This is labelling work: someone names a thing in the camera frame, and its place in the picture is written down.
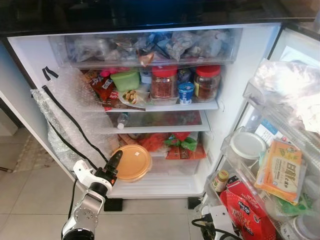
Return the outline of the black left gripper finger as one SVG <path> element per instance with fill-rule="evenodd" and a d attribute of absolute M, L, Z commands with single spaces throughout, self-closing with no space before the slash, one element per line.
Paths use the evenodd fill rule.
<path fill-rule="evenodd" d="M 116 176 L 118 174 L 118 166 L 121 162 L 121 158 L 123 156 L 122 150 L 115 151 L 114 154 L 110 157 L 110 159 L 106 162 L 105 167 L 103 167 L 103 171 L 112 176 Z"/>

